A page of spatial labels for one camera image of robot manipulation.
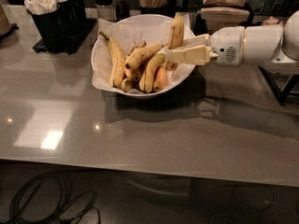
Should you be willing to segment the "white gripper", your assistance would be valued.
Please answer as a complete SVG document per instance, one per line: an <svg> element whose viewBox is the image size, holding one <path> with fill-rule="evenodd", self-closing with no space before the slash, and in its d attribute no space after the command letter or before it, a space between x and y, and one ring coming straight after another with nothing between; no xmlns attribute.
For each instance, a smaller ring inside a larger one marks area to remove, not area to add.
<svg viewBox="0 0 299 224"><path fill-rule="evenodd" d="M242 61L244 36L243 26L225 27L211 36L202 34L185 39L183 46L186 47L170 49L167 58L174 63L202 66L212 61L217 66L237 67Z"/></svg>

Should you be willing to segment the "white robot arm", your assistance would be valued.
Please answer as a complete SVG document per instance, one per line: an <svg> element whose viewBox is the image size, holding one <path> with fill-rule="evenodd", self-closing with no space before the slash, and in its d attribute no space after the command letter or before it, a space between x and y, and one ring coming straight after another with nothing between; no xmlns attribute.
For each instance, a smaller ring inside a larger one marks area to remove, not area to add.
<svg viewBox="0 0 299 224"><path fill-rule="evenodd" d="M299 11L284 26L224 27L212 35L186 39L167 52L174 63L237 67L250 61L279 67L296 67L299 60Z"/></svg>

